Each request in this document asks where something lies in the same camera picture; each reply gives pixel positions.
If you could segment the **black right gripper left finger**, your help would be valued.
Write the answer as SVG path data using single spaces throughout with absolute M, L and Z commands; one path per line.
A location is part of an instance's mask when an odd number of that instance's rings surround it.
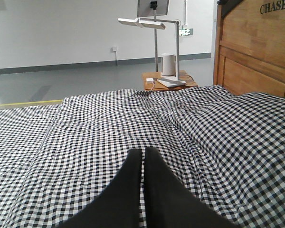
M 142 150 L 130 149 L 109 185 L 96 199 L 60 228 L 137 228 Z

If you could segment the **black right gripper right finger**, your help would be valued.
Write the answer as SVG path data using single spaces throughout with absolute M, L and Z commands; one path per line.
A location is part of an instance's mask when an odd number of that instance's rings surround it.
M 237 227 L 195 198 L 154 147 L 145 150 L 144 200 L 149 228 Z

